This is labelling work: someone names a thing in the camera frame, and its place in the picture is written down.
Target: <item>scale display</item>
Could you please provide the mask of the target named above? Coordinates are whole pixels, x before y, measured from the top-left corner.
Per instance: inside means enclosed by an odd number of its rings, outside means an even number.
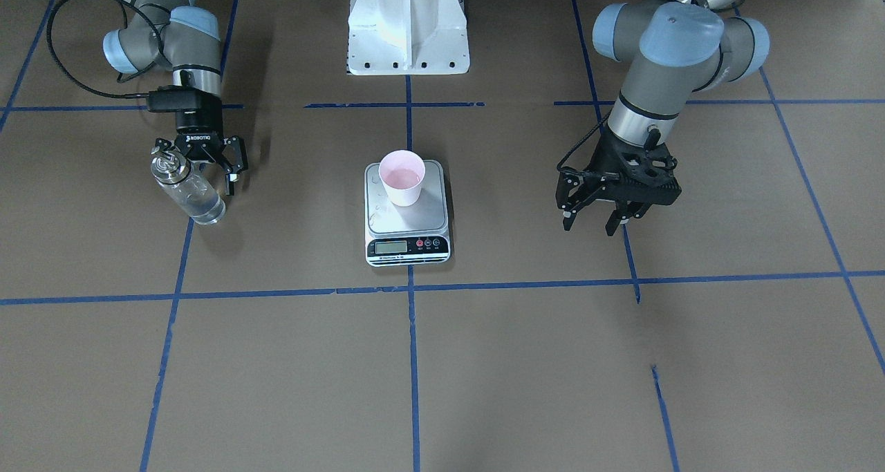
[[[451,257],[443,167],[425,160],[421,195],[410,207],[386,197],[378,163],[366,168],[366,261],[373,267],[440,263]]]

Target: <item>water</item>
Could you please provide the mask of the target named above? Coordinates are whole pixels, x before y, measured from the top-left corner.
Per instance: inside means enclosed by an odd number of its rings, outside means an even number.
[[[194,223],[197,225],[212,225],[212,223],[217,223],[218,220],[221,220],[225,210],[227,210],[227,205],[224,204],[224,199],[218,197],[215,205],[212,205],[208,211],[203,214],[192,215],[191,218],[194,219]]]
[[[415,185],[418,185],[420,179],[418,178],[418,174],[410,169],[396,169],[392,170],[389,175],[384,177],[384,181],[394,189],[411,189]]]

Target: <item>water bottle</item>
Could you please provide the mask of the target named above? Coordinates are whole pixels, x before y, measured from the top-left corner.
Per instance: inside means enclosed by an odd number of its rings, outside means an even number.
[[[161,148],[151,154],[151,172],[157,183],[194,223],[212,225],[224,216],[224,200],[183,154]]]

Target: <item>blue tape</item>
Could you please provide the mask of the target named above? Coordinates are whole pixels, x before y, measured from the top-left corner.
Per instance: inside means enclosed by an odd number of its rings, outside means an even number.
[[[808,195],[812,198],[814,210],[818,214],[818,219],[821,220],[821,226],[824,227],[824,233],[827,235],[827,241],[829,242],[830,248],[832,250],[832,255],[835,256],[835,260],[839,265],[839,271],[841,272],[843,280],[845,280],[845,287],[848,288],[848,292],[851,296],[851,301],[854,303],[854,309],[856,309],[857,316],[860,318],[860,323],[864,327],[866,338],[870,342],[870,346],[873,349],[873,353],[875,353],[876,360],[879,362],[879,368],[882,369],[882,374],[885,375],[885,358],[883,358],[882,356],[882,350],[879,349],[879,343],[876,341],[876,336],[875,334],[873,334],[873,329],[870,327],[870,322],[867,321],[864,308],[860,304],[860,300],[857,298],[857,293],[854,290],[854,284],[851,283],[851,277],[849,276],[848,268],[845,267],[845,262],[841,258],[839,248],[835,244],[835,239],[832,238],[832,232],[830,231],[827,219],[824,217],[824,211],[821,208],[821,203],[819,203],[818,197],[815,194],[814,189],[812,188],[812,181],[810,181],[808,173],[805,172],[805,165],[802,163],[802,158],[799,157],[799,150],[797,150],[796,148],[796,142],[793,142],[793,135],[790,134],[790,128],[788,128],[787,126],[787,120],[783,117],[781,106],[777,103],[777,101],[775,101],[774,90],[772,90],[771,82],[768,81],[768,76],[765,73],[764,66],[759,69],[759,75],[762,76],[762,82],[763,84],[765,84],[766,90],[768,90],[768,96],[771,97],[772,102],[774,102],[775,113],[777,113],[778,120],[780,120],[781,122],[781,128],[783,129],[784,135],[787,136],[787,143],[790,144],[790,151],[791,153],[793,153],[794,160],[796,160],[796,166],[799,167],[799,175],[802,176],[802,181],[805,183],[805,188],[808,191]]]
[[[344,109],[348,107],[485,107],[484,102],[312,102],[304,109]]]
[[[639,289],[639,279],[636,277],[636,264],[633,262],[633,250],[630,248],[630,236],[626,232],[626,225],[620,226],[624,234],[624,249],[626,251],[626,264],[630,267],[630,280],[633,281],[633,293],[636,295],[636,304],[642,302],[642,291]]]
[[[885,270],[867,270],[860,272],[848,272],[848,276],[885,276]]]
[[[224,104],[222,109],[245,109],[244,104]],[[76,111],[146,111],[148,106],[14,106],[14,113],[56,113]]]
[[[148,419],[148,432],[145,435],[145,449],[142,450],[142,463],[139,472],[147,472],[148,462],[151,459],[151,446],[154,442],[154,431],[157,428],[157,415],[160,409],[160,399],[163,396],[163,383],[165,381],[165,371],[169,364],[169,352],[171,350],[171,336],[173,336],[173,325],[175,317],[178,315],[179,296],[181,287],[184,286],[184,273],[187,269],[187,255],[190,252],[190,240],[194,235],[194,221],[187,219],[187,230],[184,233],[184,243],[181,245],[181,258],[178,267],[178,278],[175,280],[175,298],[171,300],[171,308],[169,310],[169,322],[167,324],[167,334],[163,342],[163,355],[160,356],[160,369],[157,374],[157,386],[154,388],[153,406],[151,407],[151,417]]]
[[[744,274],[744,276],[676,276],[639,278],[645,283],[718,283],[718,282],[761,282],[775,280],[807,280],[815,278],[838,278],[841,272],[806,272],[798,274]]]
[[[543,289],[546,287],[597,287],[605,285],[631,285],[628,278],[611,278],[601,280],[563,280],[550,282],[500,282],[500,283],[439,283],[417,285],[415,290],[493,290],[493,289]]]
[[[614,106],[613,100],[557,100],[553,106]]]
[[[236,10],[240,6],[240,0],[234,0],[230,8],[230,19],[227,21],[227,34],[224,38],[224,47],[221,50],[221,75],[224,76],[224,68],[227,65],[227,54],[230,52],[230,40],[234,35],[234,22],[236,21]]]
[[[885,104],[885,100],[774,100],[775,104]]]
[[[405,75],[405,150],[411,151],[411,141],[411,76]]]
[[[427,290],[495,290],[495,289],[543,289],[554,287],[601,287],[609,285],[632,285],[638,283],[722,283],[722,282],[762,282],[777,280],[810,280],[821,278],[841,278],[841,272],[805,272],[794,274],[734,274],[733,276],[673,276],[645,278],[616,278],[598,280],[569,280],[550,282],[503,282],[503,283],[441,283],[417,285],[417,292]],[[885,270],[860,270],[849,272],[849,276],[885,276]],[[382,287],[353,287],[338,289],[293,289],[293,290],[235,290],[234,292],[181,292],[180,294],[133,294],[120,296],[57,296],[57,298],[10,298],[0,299],[0,305],[44,305],[66,303],[110,303],[121,301],[155,301],[168,299],[237,299],[237,298],[285,298],[285,296],[323,296],[331,294],[374,294],[385,292],[407,292],[405,285]]]
[[[168,301],[174,294],[120,294],[115,296],[58,296],[57,298],[0,299],[0,306],[67,305],[76,303],[124,303],[136,301]]]
[[[655,379],[655,393],[658,394],[658,407],[661,410],[661,421],[664,422],[664,433],[667,434],[667,448],[670,450],[670,463],[673,464],[673,472],[679,472],[679,456],[676,454],[676,441],[673,441],[673,429],[670,427],[670,414],[667,412],[667,402],[664,401],[664,393],[661,393],[658,366],[651,366],[651,376]]]
[[[46,11],[44,11],[44,18],[40,21],[40,26],[37,27],[37,34],[34,35],[34,40],[31,41],[31,47],[28,49],[28,55],[25,56],[25,62],[22,63],[21,69],[19,70],[19,76],[15,79],[15,85],[12,86],[12,93],[9,94],[9,100],[6,101],[6,107],[3,110],[3,116],[0,116],[0,132],[3,132],[3,127],[6,126],[6,120],[9,118],[9,114],[12,112],[12,106],[15,104],[15,98],[18,97],[19,90],[21,90],[21,83],[25,80],[25,73],[28,72],[28,66],[31,64],[31,59],[34,57],[34,52],[37,50],[37,44],[40,43],[40,37],[44,33],[44,29],[46,28],[46,22],[50,19],[50,12],[53,11],[53,6],[55,5],[56,0],[50,0],[50,3],[46,6]]]
[[[593,97],[593,107],[597,112],[597,121],[603,119],[603,112],[599,107],[597,85],[593,79],[593,70],[590,68],[590,54],[587,51],[587,41],[584,39],[584,25],[581,24],[581,13],[578,11],[578,0],[572,0],[572,11],[575,13],[575,24],[578,25],[578,38],[581,40],[581,51],[584,52],[584,66],[587,68],[587,81],[590,84],[590,96]]]
[[[415,328],[415,268],[409,265],[409,358],[411,362],[411,459],[412,471],[421,472],[421,433],[418,425],[418,334]]]

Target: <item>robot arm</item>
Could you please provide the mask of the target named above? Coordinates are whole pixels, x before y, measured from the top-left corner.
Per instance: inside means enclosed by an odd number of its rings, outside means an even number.
[[[673,204],[682,188],[673,176],[676,159],[664,142],[689,96],[750,75],[768,56],[768,33],[761,23],[723,21],[711,11],[734,0],[694,1],[698,5],[692,0],[618,3],[597,18],[595,50],[631,65],[588,166],[570,169],[562,167],[563,160],[557,167],[557,204],[566,230],[595,200],[615,204],[606,224],[609,236],[651,205]]]
[[[157,139],[154,156],[187,163],[217,163],[227,173],[227,192],[248,169],[244,141],[225,138],[221,103],[221,36],[218,19],[194,6],[196,0],[121,0],[139,9],[126,27],[104,37],[104,56],[120,73],[159,66],[173,73],[173,84],[148,94],[152,113],[175,113],[174,142]],[[231,160],[224,150],[231,147]]]

